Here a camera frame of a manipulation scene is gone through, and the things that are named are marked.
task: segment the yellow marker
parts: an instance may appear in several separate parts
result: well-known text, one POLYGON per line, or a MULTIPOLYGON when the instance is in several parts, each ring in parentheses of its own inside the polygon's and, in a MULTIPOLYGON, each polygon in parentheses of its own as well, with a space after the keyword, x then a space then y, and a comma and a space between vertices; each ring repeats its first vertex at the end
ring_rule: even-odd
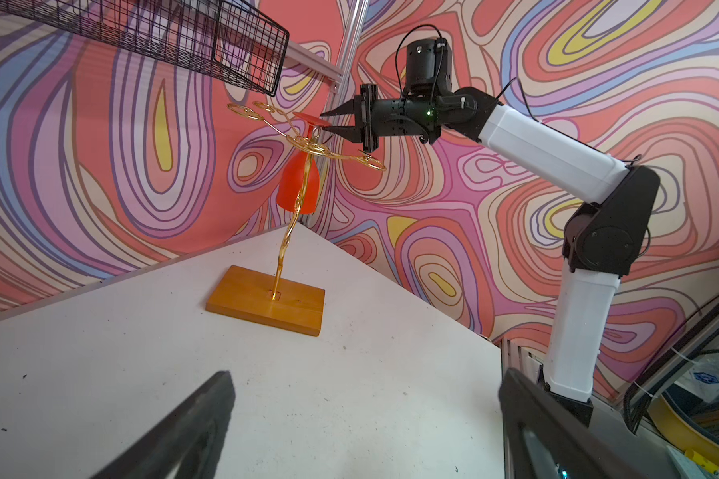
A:
POLYGON ((710 474, 714 474, 714 477, 719 478, 719 466, 714 464, 713 462, 709 461, 705 457, 701 456, 697 452, 688 449, 685 451, 685 456, 692 460, 692 462, 696 463, 700 467, 702 467, 705 471, 709 472, 710 474))

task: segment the gold metal stand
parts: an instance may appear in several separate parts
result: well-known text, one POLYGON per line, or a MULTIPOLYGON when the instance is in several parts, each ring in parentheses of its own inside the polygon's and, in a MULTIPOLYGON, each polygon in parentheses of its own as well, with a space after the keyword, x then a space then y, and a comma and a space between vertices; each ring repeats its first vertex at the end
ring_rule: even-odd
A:
MULTIPOLYGON (((291 131, 297 131, 295 125, 282 110, 267 103, 254 102, 254 105, 269 113, 282 115, 288 120, 291 131)), ((288 331, 319 336, 322 329, 325 290, 281 277, 285 252, 290 244, 290 235, 292 235, 293 228, 298 222, 298 217, 307 195, 312 156, 351 159, 379 170, 385 170, 386 167, 382 162, 365 153, 362 156, 346 156, 331 152, 327 146, 317 141, 317 138, 320 137, 319 127, 314 128, 311 138, 291 137, 281 132, 255 110, 235 103, 230 103, 227 107, 238 115, 268 124, 280 135, 288 138, 291 145, 308 153, 308 155, 304 165, 304 182, 296 197, 296 211, 290 219, 290 224, 288 224, 288 229, 285 231, 285 236, 282 238, 282 244, 280 245, 277 273, 275 276, 271 276, 270 274, 259 273, 239 266, 230 267, 205 304, 205 310, 288 331)))

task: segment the black wire basket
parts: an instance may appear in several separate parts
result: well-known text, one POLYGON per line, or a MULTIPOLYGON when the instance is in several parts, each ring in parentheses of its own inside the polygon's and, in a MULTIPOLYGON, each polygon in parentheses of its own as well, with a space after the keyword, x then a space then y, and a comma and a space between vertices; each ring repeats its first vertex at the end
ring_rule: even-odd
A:
POLYGON ((0 11, 269 96, 290 38, 243 0, 0 0, 0 11))

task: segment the robotic arm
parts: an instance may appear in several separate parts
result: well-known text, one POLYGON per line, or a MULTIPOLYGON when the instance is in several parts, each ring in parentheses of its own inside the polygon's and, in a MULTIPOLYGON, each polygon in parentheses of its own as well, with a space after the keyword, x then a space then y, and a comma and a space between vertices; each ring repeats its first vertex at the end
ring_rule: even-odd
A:
POLYGON ((378 87, 323 116, 354 115, 353 126, 325 127, 365 152, 379 137, 418 136, 432 144, 446 127, 584 200, 564 228, 562 288, 544 387, 588 424, 596 357, 620 278, 639 256, 660 179, 652 169, 628 166, 574 138, 526 117, 473 87, 450 91, 446 39, 407 47, 401 98, 379 99, 378 87))

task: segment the blue logo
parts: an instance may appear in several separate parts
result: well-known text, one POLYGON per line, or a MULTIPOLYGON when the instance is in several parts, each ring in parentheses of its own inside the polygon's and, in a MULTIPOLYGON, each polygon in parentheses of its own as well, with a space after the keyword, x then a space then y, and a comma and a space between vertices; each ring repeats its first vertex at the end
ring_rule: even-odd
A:
POLYGON ((716 376, 708 374, 707 372, 693 372, 692 375, 705 384, 719 384, 719 380, 716 376))

